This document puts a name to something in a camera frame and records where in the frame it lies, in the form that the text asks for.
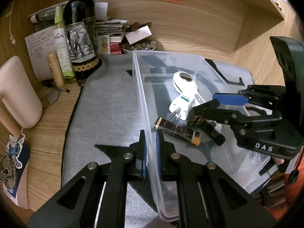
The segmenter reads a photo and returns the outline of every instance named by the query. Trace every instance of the metal screw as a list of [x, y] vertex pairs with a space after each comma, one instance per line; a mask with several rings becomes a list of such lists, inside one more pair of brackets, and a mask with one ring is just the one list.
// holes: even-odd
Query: metal screw
[[124, 159], [131, 159], [133, 157], [133, 154], [132, 153], [125, 153], [123, 155]]
[[97, 164], [96, 164], [95, 162], [88, 163], [88, 168], [89, 168], [90, 170], [93, 170], [93, 169], [95, 169], [96, 167], [97, 167]]
[[180, 154], [178, 154], [178, 153], [172, 153], [171, 154], [171, 158], [172, 159], [179, 159], [181, 156], [180, 156]]
[[214, 170], [214, 169], [216, 168], [216, 163], [209, 162], [209, 163], [207, 163], [207, 167], [208, 167], [210, 170]]
[[246, 134], [246, 130], [242, 128], [242, 129], [240, 130], [240, 134], [241, 134], [241, 135], [245, 135], [245, 134]]

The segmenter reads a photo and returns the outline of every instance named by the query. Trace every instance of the transparent plastic box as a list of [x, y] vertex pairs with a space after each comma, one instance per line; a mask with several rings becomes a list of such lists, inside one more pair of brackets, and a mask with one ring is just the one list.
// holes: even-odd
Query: transparent plastic box
[[[175, 182], [162, 182], [159, 178], [156, 130], [153, 124], [158, 117], [176, 122], [175, 119], [169, 118], [169, 105], [179, 95], [172, 84], [173, 74], [177, 71], [185, 71], [192, 76], [199, 94], [206, 101], [210, 101], [216, 92], [232, 92], [202, 56], [165, 51], [133, 51], [133, 79], [137, 83], [141, 122], [146, 135], [147, 168], [152, 194], [159, 217], [167, 222], [179, 218], [177, 189]], [[243, 106], [226, 108], [249, 115]], [[182, 120], [177, 123], [186, 125], [186, 121]], [[241, 186], [244, 186], [269, 160], [269, 156], [238, 147], [228, 125], [222, 125], [221, 133], [226, 137], [226, 142], [222, 146], [217, 146], [201, 130], [194, 129], [202, 133], [199, 146], [168, 134], [164, 134], [165, 140], [173, 143], [178, 153], [187, 156], [193, 162], [215, 162]]]

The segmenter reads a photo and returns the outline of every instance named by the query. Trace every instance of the gray desk mat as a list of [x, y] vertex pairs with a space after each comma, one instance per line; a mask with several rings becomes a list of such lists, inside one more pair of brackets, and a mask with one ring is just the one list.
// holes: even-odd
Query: gray desk mat
[[[129, 146], [139, 139], [141, 125], [136, 84], [126, 72], [132, 69], [132, 55], [102, 55], [101, 58], [102, 66], [87, 79], [70, 125], [62, 163], [62, 185], [89, 162], [110, 162], [94, 147], [95, 144]], [[253, 84], [246, 69], [214, 62], [230, 81], [239, 82], [241, 76], [246, 86]], [[235, 92], [238, 88], [244, 89], [230, 86]], [[249, 187], [257, 188], [272, 171], [262, 177], [254, 177]], [[128, 184], [125, 227], [172, 227], [158, 217], [149, 179]]]

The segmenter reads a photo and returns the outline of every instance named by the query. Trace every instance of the wine bottle label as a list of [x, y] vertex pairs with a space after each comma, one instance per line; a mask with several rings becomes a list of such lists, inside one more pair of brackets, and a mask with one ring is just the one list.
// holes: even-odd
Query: wine bottle label
[[70, 59], [75, 67], [81, 66], [82, 62], [89, 63], [89, 60], [96, 57], [97, 44], [94, 34], [95, 17], [84, 19], [82, 22], [65, 26], [67, 45]]
[[61, 71], [64, 77], [74, 77], [70, 57], [67, 48], [67, 40], [65, 37], [64, 28], [57, 28], [54, 30], [54, 38], [56, 44], [56, 51], [58, 60], [61, 66]]

